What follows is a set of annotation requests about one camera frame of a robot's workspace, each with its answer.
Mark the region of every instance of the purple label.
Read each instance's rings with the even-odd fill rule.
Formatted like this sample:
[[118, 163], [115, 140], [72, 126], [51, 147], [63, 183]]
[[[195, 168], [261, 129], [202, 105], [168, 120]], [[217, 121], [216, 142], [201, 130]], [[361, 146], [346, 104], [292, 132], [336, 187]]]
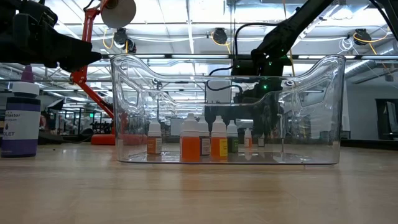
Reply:
[[40, 112], [40, 105], [33, 105], [28, 103], [8, 103], [7, 110], [21, 110], [21, 111], [38, 111]]
[[21, 156], [36, 154], [37, 139], [25, 140], [2, 140], [1, 155], [2, 156]]

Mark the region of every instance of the clear plastic bin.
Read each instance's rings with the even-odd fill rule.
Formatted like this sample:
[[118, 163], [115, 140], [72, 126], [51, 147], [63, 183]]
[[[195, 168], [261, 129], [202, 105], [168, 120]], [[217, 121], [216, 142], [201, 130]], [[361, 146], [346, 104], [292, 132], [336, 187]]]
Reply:
[[[204, 75], [161, 75], [133, 55], [111, 59], [113, 73], [116, 148], [122, 162], [197, 164], [336, 164], [340, 156], [340, 131], [345, 58], [331, 55], [321, 59], [298, 77], [231, 77]], [[217, 82], [231, 83], [223, 90], [230, 101], [176, 101], [169, 95], [169, 83], [194, 83], [208, 96]], [[235, 98], [240, 90], [245, 97]], [[182, 161], [178, 117], [195, 113], [211, 124], [221, 115], [228, 125], [238, 126], [239, 150], [226, 159], [201, 156], [199, 161]], [[146, 152], [150, 121], [162, 123], [162, 153]], [[244, 147], [244, 129], [252, 130], [252, 147]], [[257, 139], [264, 134], [264, 147]]]

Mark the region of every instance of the yellow cable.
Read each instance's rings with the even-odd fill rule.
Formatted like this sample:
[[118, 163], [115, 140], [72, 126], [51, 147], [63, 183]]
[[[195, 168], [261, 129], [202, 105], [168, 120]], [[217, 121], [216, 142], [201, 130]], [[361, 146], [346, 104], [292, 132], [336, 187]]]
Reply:
[[108, 47], [108, 46], [105, 44], [105, 35], [106, 35], [106, 31], [108, 31], [108, 30], [106, 29], [106, 30], [104, 31], [104, 39], [102, 40], [102, 43], [104, 44], [104, 46], [105, 46], [107, 49], [111, 49], [111, 48], [113, 47], [114, 32], [113, 32], [113, 34], [112, 34], [112, 44], [111, 44], [110, 47]]
[[213, 41], [216, 45], [226, 46], [226, 48], [228, 49], [229, 54], [231, 54], [231, 49], [229, 49], [229, 45], [230, 45], [231, 43], [219, 44], [219, 43], [217, 43], [217, 42], [214, 40], [213, 34], [214, 34], [214, 32], [211, 33], [211, 39], [212, 39], [212, 41]]
[[[372, 49], [373, 53], [374, 53], [375, 55], [377, 55], [377, 52], [376, 52], [376, 50], [374, 49], [373, 45], [372, 45], [371, 43], [369, 43], [369, 46], [371, 46], [371, 49]], [[385, 69], [387, 69], [388, 73], [391, 74], [391, 72], [390, 72], [390, 70], [387, 68], [387, 66], [386, 66], [384, 63], [381, 63], [381, 64], [384, 66]]]
[[231, 54], [231, 49], [229, 49], [229, 44], [226, 45], [226, 48], [228, 49], [228, 53]]
[[371, 49], [372, 49], [373, 53], [374, 53], [375, 55], [377, 55], [377, 52], [376, 52], [376, 50], [374, 49], [373, 45], [369, 43], [369, 46], [371, 46]]
[[[286, 14], [286, 0], [282, 0], [282, 3], [284, 4], [284, 11], [285, 11], [285, 19], [287, 19], [287, 14]], [[294, 71], [294, 63], [293, 63], [293, 52], [292, 49], [289, 50], [289, 54], [290, 54], [290, 62], [292, 63], [292, 73], [293, 73], [293, 77], [296, 76], [296, 73]]]
[[384, 40], [388, 36], [388, 34], [386, 34], [384, 37], [382, 37], [380, 39], [377, 39], [377, 40], [362, 40], [362, 39], [357, 38], [355, 36], [356, 34], [358, 34], [358, 33], [355, 33], [353, 35], [354, 39], [359, 40], [359, 41], [364, 42], [364, 43], [376, 43], [376, 42], [379, 42], [380, 40]]

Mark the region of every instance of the purple paint bottle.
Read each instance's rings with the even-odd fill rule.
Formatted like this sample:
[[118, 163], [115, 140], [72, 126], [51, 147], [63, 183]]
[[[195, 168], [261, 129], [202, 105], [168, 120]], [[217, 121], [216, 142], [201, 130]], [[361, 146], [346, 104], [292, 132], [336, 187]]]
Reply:
[[7, 99], [1, 157], [29, 157], [37, 152], [39, 136], [39, 86], [33, 82], [32, 67], [27, 65], [21, 82], [12, 85], [14, 97]]

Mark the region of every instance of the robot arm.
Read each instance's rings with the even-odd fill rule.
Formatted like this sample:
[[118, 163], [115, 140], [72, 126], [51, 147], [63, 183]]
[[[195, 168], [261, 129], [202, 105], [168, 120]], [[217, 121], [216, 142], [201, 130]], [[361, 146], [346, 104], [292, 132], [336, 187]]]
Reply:
[[[379, 9], [398, 40], [398, 0], [377, 0], [384, 6], [388, 17], [375, 0], [370, 1]], [[292, 17], [270, 31], [258, 48], [251, 52], [255, 75], [264, 75], [266, 64], [285, 56], [300, 33], [332, 2], [333, 0], [308, 0]]]
[[92, 44], [59, 34], [57, 15], [39, 2], [2, 0], [0, 3], [0, 62], [42, 63], [69, 72], [101, 59]]

